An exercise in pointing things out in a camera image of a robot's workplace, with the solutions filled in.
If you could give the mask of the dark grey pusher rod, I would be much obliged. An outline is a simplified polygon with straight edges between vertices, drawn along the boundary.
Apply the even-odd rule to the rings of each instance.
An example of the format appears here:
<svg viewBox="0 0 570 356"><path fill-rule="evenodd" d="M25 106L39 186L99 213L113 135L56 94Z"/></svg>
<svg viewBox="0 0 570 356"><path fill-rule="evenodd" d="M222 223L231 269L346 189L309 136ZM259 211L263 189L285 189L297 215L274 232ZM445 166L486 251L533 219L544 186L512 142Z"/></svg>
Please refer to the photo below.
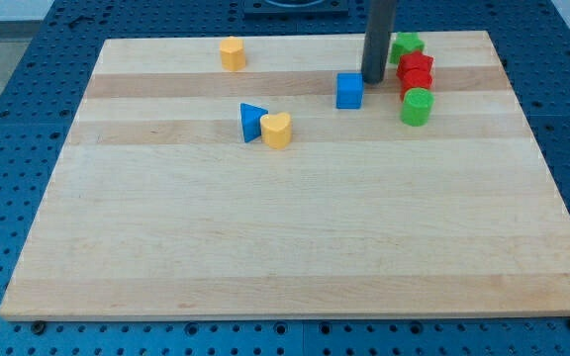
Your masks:
<svg viewBox="0 0 570 356"><path fill-rule="evenodd" d="M366 84L379 84L384 79L397 7L397 0L370 1L360 68Z"/></svg>

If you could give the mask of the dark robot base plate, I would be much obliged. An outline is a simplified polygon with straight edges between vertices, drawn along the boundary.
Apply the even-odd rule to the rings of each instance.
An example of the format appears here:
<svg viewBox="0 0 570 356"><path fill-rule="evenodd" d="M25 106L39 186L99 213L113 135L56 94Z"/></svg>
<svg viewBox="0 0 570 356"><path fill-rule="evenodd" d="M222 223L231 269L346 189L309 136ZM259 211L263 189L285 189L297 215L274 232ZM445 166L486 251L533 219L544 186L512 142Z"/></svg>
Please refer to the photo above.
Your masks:
<svg viewBox="0 0 570 356"><path fill-rule="evenodd" d="M324 15L348 13L348 0L241 0L243 16Z"/></svg>

